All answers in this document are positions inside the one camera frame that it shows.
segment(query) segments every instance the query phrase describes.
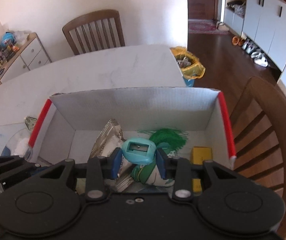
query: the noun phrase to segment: wooden floor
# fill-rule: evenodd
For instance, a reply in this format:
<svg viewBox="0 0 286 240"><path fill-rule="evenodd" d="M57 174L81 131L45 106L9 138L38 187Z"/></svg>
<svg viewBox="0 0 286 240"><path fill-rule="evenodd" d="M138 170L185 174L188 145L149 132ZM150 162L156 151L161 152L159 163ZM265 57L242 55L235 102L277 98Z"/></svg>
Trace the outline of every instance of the wooden floor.
<svg viewBox="0 0 286 240"><path fill-rule="evenodd" d="M254 64L246 52L239 46L233 46L231 44L231 40L232 36L229 35L189 34L188 37L188 50L196 55L206 68L204 76L201 79L196 79L194 86L221 90L224 93L229 113L234 109L250 77L259 76L271 84L276 85L280 76L279 70L269 67L264 68ZM235 127L234 136L238 135L238 132L245 128L259 112L260 107L253 102L248 111L241 117L241 122ZM252 141L258 133L266 130L269 126L269 120L263 119L249 136L236 145L236 150L242 149L246 144ZM235 167L240 166L277 143L276 135L272 133L259 145L258 149L250 151L238 158ZM243 171L242 174L248 177L281 162L281 152L277 151L263 162ZM258 182L266 187L283 183L283 169L260 179ZM277 193L282 195L282 190L279 190Z"/></svg>

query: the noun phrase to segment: white table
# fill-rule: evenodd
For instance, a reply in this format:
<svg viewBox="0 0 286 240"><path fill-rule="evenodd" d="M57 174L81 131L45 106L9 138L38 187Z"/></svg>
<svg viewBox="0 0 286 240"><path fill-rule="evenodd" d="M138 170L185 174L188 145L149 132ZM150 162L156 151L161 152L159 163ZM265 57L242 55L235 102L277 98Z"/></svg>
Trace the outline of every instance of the white table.
<svg viewBox="0 0 286 240"><path fill-rule="evenodd" d="M0 154L24 128L26 116L38 117L49 96L128 87L185 87L185 82L167 46L141 45L66 58L0 85Z"/></svg>

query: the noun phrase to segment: rug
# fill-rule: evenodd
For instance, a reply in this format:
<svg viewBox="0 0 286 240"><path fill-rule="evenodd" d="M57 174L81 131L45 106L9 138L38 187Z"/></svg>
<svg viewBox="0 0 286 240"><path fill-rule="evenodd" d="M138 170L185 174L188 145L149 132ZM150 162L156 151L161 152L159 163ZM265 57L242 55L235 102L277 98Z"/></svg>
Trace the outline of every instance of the rug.
<svg viewBox="0 0 286 240"><path fill-rule="evenodd" d="M213 20L188 20L188 33L228 35L229 32L216 29Z"/></svg>

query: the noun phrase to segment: shoe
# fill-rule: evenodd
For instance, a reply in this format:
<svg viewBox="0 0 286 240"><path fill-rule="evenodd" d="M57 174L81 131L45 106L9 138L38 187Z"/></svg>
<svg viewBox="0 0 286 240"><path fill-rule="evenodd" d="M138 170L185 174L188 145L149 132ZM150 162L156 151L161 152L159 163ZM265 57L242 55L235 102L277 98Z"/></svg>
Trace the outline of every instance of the shoe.
<svg viewBox="0 0 286 240"><path fill-rule="evenodd" d="M236 46L242 40L241 37L234 36L232 39L232 44Z"/></svg>
<svg viewBox="0 0 286 240"><path fill-rule="evenodd" d="M228 32L230 29L225 25L225 23L219 23L217 25L219 31Z"/></svg>
<svg viewBox="0 0 286 240"><path fill-rule="evenodd" d="M241 41L238 43L238 45L239 45L240 47L242 47L242 46L244 45L244 43L245 43L245 40L241 39Z"/></svg>
<svg viewBox="0 0 286 240"><path fill-rule="evenodd" d="M256 48L257 46L251 41L246 49L246 53L251 54Z"/></svg>
<svg viewBox="0 0 286 240"><path fill-rule="evenodd" d="M257 57L256 59L254 59L254 63L257 65L260 65L262 67L267 67L268 66L268 62L267 59L265 57L265 55L262 53L262 55L260 57Z"/></svg>
<svg viewBox="0 0 286 240"><path fill-rule="evenodd" d="M242 46L242 49L245 50L248 44L249 44L249 40L246 40Z"/></svg>
<svg viewBox="0 0 286 240"><path fill-rule="evenodd" d="M257 51L255 51L255 52L253 52L253 53L251 54L251 58L252 58L252 59L255 59L255 58L257 58L257 57L261 57L261 54L262 54L262 52L259 51L259 50L257 50Z"/></svg>

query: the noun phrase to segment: pencil sharpener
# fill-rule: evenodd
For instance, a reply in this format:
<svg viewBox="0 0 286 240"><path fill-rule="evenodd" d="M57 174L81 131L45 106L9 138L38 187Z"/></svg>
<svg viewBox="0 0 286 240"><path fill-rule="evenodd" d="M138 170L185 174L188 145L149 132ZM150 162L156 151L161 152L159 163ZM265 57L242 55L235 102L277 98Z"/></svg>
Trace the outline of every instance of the pencil sharpener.
<svg viewBox="0 0 286 240"><path fill-rule="evenodd" d="M156 145L144 138L131 138L122 145L122 152L125 159L130 163L148 165L153 162Z"/></svg>

